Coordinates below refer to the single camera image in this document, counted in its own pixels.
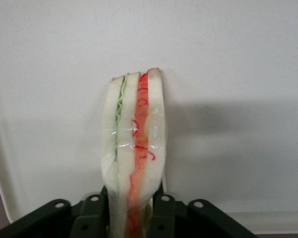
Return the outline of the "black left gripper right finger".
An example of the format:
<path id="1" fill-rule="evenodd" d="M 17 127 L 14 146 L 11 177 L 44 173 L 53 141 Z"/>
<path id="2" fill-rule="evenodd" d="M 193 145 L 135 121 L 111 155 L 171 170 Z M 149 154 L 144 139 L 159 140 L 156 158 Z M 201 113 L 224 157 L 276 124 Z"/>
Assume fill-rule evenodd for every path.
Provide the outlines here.
<path id="1" fill-rule="evenodd" d="M 150 238 L 256 238 L 246 227 L 207 200 L 187 205 L 160 188 L 153 196 Z"/>

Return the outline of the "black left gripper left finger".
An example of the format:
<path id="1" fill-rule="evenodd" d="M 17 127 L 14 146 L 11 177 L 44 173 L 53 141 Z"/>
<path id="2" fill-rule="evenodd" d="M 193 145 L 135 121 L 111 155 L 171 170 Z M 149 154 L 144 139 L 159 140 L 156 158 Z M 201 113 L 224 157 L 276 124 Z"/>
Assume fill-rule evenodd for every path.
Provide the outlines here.
<path id="1" fill-rule="evenodd" d="M 56 199 L 0 230 L 0 238 L 106 238 L 108 192 L 92 193 L 76 205 Z"/>

